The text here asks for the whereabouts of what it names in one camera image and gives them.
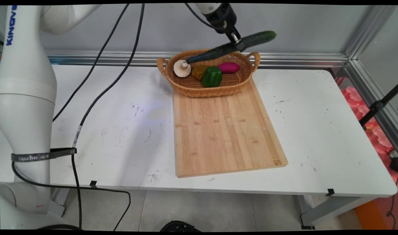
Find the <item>table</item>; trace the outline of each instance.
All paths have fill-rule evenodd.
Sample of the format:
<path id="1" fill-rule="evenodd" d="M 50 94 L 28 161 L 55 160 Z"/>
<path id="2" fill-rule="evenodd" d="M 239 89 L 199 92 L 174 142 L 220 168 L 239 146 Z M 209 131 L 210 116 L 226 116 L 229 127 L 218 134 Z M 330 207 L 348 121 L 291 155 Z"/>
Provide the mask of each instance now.
<path id="1" fill-rule="evenodd" d="M 53 65 L 55 112 L 90 66 Z M 53 123 L 52 148 L 70 147 L 92 101 L 123 67 L 98 66 Z M 397 188 L 325 70 L 264 70 L 254 82 L 284 149 L 281 168 L 177 178 L 173 90 L 155 67 L 130 67 L 89 114 L 75 156 L 81 186 L 300 195 L 304 225 L 337 216 Z M 11 148 L 0 133 L 0 181 L 12 182 Z M 51 160 L 51 183 L 75 185 L 70 157 Z M 333 196 L 313 207 L 309 195 Z"/>

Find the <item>floor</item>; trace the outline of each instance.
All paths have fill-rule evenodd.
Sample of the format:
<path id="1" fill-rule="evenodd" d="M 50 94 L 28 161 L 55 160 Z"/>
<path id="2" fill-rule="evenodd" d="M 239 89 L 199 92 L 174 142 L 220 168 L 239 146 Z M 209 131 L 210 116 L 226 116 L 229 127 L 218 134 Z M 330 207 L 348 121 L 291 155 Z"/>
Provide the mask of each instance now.
<path id="1" fill-rule="evenodd" d="M 129 190 L 131 206 L 117 231 L 158 232 L 168 222 L 181 220 L 202 232 L 301 230 L 300 209 L 291 195 Z M 314 197 L 315 205 L 327 197 Z M 128 196 L 82 190 L 82 229 L 113 230 L 125 211 Z M 76 190 L 64 204 L 63 218 L 78 226 Z M 315 224 L 316 230 L 362 229 L 353 210 Z"/>

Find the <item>metal profile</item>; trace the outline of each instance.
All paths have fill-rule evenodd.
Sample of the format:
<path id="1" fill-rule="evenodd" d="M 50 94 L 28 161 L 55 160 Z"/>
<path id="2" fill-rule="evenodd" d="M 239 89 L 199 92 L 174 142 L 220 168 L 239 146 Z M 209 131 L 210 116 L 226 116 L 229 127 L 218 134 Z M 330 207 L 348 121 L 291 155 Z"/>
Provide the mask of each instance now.
<path id="1" fill-rule="evenodd" d="M 384 97 L 385 94 L 359 61 L 349 61 L 344 71 L 368 106 Z M 398 153 L 398 110 L 388 103 L 380 113 L 376 114 L 375 119 Z"/>
<path id="2" fill-rule="evenodd" d="M 92 65 L 99 52 L 46 51 L 51 63 Z M 131 66 L 156 66 L 157 59 L 170 59 L 178 52 L 136 52 Z M 103 52 L 97 65 L 124 66 L 131 52 Z M 260 68 L 341 68 L 347 62 L 344 54 L 260 53 Z"/>
<path id="3" fill-rule="evenodd" d="M 351 40 L 349 46 L 345 50 L 345 55 L 348 59 L 356 60 L 359 58 L 360 53 L 382 28 L 395 8 L 396 6 L 373 6 L 369 15 L 366 17 L 353 40 Z"/>

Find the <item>scratch mark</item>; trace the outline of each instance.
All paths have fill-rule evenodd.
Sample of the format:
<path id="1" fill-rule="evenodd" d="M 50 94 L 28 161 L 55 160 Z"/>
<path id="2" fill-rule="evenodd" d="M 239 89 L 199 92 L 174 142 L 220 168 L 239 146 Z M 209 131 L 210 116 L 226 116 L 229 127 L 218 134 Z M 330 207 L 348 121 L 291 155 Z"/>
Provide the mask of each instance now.
<path id="1" fill-rule="evenodd" d="M 122 128 L 121 133 L 119 134 L 119 141 L 120 141 L 120 136 L 122 135 L 123 129 L 125 129 L 125 127 Z"/>
<path id="2" fill-rule="evenodd" d="M 147 141 L 150 139 L 151 133 L 152 133 L 152 132 L 151 132 L 151 128 L 150 128 L 150 135 L 148 135 L 148 138 L 147 138 L 146 141 L 144 141 L 144 143 L 147 142 Z"/>
<path id="3" fill-rule="evenodd" d="M 108 130 L 107 129 L 103 129 L 102 130 L 102 133 L 100 134 L 101 136 L 104 136 L 104 135 L 106 135 L 108 133 Z"/>
<path id="4" fill-rule="evenodd" d="M 285 102 L 285 101 L 290 101 L 291 99 L 288 99 L 288 100 L 281 100 L 281 101 L 279 101 L 279 102 L 276 102 L 275 104 L 278 104 L 278 103 L 281 103 L 281 102 Z"/>
<path id="5" fill-rule="evenodd" d="M 135 112 L 134 117 L 137 115 L 139 109 L 140 109 L 140 107 L 138 106 L 137 111 Z"/>
<path id="6" fill-rule="evenodd" d="M 150 178 L 150 183 L 153 181 L 153 180 L 157 180 L 157 178 L 159 177 L 157 174 L 152 174 L 152 175 L 148 175 L 147 177 L 151 177 Z"/>

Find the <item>cutting board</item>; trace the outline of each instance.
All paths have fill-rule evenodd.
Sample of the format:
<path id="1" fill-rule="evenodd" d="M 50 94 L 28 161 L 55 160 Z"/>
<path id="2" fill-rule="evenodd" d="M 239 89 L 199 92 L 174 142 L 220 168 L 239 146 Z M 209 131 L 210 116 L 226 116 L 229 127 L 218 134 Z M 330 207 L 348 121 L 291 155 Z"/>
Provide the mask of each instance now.
<path id="1" fill-rule="evenodd" d="M 174 125 L 179 178 L 287 165 L 253 79 L 228 96 L 174 92 Z"/>

